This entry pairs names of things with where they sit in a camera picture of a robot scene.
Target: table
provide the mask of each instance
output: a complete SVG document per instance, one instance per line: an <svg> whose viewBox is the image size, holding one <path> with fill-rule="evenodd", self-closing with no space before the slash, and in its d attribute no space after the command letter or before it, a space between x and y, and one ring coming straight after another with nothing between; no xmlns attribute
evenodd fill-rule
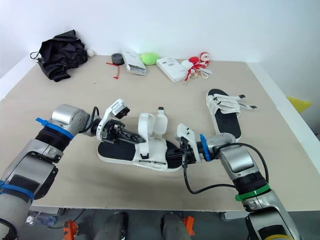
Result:
<svg viewBox="0 0 320 240"><path fill-rule="evenodd" d="M34 66L0 102L0 172L3 172L42 126L35 121L49 119L59 104L69 104L91 112L104 110L117 98L131 109L123 118L126 127L137 131L141 112L156 113L164 107L168 129L164 137L175 144L174 133L184 123L199 136L210 137L213 123L205 97L212 88L229 95L246 95L255 111L241 110L240 142L258 148L266 159L270 185L288 211L320 210L320 175L302 145L283 119L253 72L244 62L212 61L209 79L172 83L157 66L147 67L147 76L133 75L120 67L106 65L109 56L94 56L71 78L48 80ZM56 165L59 173L48 194L34 201L37 206L95 209L243 211L232 188L216 188L198 195L188 192L183 171L157 172L136 166L106 163L98 159L98 140L77 135ZM263 173L259 158L252 153ZM188 168L191 187L231 184L220 161L193 164Z"/></svg>

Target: orange clamp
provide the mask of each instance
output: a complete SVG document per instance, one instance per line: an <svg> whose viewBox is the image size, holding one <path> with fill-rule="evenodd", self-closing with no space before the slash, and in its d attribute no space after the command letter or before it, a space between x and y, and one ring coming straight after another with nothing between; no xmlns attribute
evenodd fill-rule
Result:
<svg viewBox="0 0 320 240"><path fill-rule="evenodd" d="M76 222L72 220L65 221L63 224L63 240L75 240L78 229Z"/></svg>
<svg viewBox="0 0 320 240"><path fill-rule="evenodd" d="M195 235L195 232L194 232L195 218L192 216L187 216L186 218L183 218L182 221L183 221L183 224L185 225L185 228L189 236Z"/></svg>

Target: gray floor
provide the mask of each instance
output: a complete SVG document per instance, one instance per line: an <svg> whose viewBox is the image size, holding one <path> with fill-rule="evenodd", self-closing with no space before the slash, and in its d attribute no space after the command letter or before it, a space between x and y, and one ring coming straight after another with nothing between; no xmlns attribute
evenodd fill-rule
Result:
<svg viewBox="0 0 320 240"><path fill-rule="evenodd" d="M62 226L68 219L74 219L80 209L66 209L59 217L56 226ZM92 240L96 232L102 227L108 216L115 210L87 209L76 221L79 233L76 240ZM129 215L129 240L161 240L160 221L167 211L154 210L128 210ZM215 212L177 211L181 217L192 216L195 218L192 240L245 240L247 228L244 219L235 219L229 222L221 221ZM320 211L291 212L301 236L304 240L320 240ZM63 229L50 229L41 225L25 225L19 240L61 240Z"/></svg>

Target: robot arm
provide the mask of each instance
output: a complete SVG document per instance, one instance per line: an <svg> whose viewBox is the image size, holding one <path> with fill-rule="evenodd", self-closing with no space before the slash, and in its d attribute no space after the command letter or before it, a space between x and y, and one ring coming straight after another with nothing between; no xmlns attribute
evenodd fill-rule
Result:
<svg viewBox="0 0 320 240"><path fill-rule="evenodd" d="M269 187L249 152L241 145L219 148L235 143L233 135L222 133L208 139L201 135L201 141L197 142L195 133L180 124L177 128L177 139L181 142L181 151L186 161L183 165L220 159L238 191L235 199L242 202L244 209L250 212L246 225L251 240L300 240L295 223L275 191Z"/></svg>
<svg viewBox="0 0 320 240"><path fill-rule="evenodd" d="M125 130L122 122L112 119L120 119L129 111L123 100L118 99L102 120L95 111L89 114L66 104L58 106L50 120L37 118L43 129L13 160L0 181L0 239L17 238L30 205L49 191L58 173L55 164L77 134L97 136L100 141L110 143L145 141Z"/></svg>

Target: white cardboard box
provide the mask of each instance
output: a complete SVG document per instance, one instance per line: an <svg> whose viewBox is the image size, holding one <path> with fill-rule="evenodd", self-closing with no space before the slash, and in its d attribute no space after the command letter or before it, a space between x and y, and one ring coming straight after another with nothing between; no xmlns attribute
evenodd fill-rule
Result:
<svg viewBox="0 0 320 240"><path fill-rule="evenodd" d="M146 66L142 62L139 53L131 49L124 48L122 49L122 57L128 72L143 76L147 74Z"/></svg>
<svg viewBox="0 0 320 240"><path fill-rule="evenodd" d="M172 57L160 58L156 64L174 83L184 80L188 75L188 71Z"/></svg>

